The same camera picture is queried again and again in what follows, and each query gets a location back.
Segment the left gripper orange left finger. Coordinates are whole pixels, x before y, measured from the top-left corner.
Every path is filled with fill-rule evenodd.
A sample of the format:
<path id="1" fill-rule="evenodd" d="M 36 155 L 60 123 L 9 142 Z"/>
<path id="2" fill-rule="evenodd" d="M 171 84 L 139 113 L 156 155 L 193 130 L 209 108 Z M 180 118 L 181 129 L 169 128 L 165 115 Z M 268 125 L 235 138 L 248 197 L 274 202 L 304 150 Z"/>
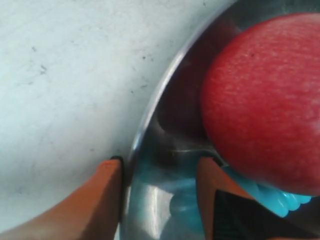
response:
<path id="1" fill-rule="evenodd" d="M 113 240 L 121 216 L 123 159 L 103 161 L 93 176 L 64 200 L 1 233 L 2 240 Z"/>

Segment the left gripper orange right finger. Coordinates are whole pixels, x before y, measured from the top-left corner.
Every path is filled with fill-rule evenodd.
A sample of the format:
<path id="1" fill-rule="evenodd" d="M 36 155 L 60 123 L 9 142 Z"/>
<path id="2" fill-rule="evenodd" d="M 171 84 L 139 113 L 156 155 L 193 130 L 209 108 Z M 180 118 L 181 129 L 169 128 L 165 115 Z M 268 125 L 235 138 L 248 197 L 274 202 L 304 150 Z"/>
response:
<path id="1" fill-rule="evenodd" d="M 211 157 L 201 157 L 196 193 L 207 240 L 318 240 L 320 199 L 280 217 L 232 180 Z"/>

